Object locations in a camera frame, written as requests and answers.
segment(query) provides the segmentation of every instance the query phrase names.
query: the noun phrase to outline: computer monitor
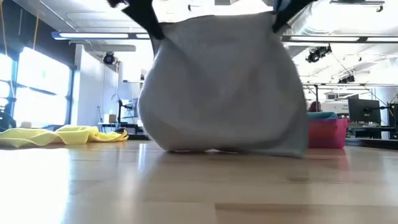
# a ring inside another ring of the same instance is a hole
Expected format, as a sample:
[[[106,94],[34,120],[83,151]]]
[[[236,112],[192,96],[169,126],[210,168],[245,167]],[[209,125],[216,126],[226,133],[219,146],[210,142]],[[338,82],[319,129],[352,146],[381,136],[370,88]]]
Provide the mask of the computer monitor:
[[[349,119],[351,121],[375,122],[380,124],[380,103],[377,100],[348,99]]]

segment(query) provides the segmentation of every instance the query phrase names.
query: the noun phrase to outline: pink bin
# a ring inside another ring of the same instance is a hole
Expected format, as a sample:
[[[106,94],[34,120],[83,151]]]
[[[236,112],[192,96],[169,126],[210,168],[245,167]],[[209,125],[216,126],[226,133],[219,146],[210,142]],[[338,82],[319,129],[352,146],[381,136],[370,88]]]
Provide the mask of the pink bin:
[[[342,149],[346,143],[348,119],[309,121],[308,147]]]

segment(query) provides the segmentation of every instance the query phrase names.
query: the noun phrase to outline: light wood surface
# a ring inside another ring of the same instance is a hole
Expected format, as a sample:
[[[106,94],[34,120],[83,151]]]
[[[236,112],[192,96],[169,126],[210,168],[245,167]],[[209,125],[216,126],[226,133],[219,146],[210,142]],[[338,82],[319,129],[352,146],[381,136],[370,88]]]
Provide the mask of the light wood surface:
[[[291,159],[169,154],[133,141],[4,149],[0,223],[398,223],[398,151]]]

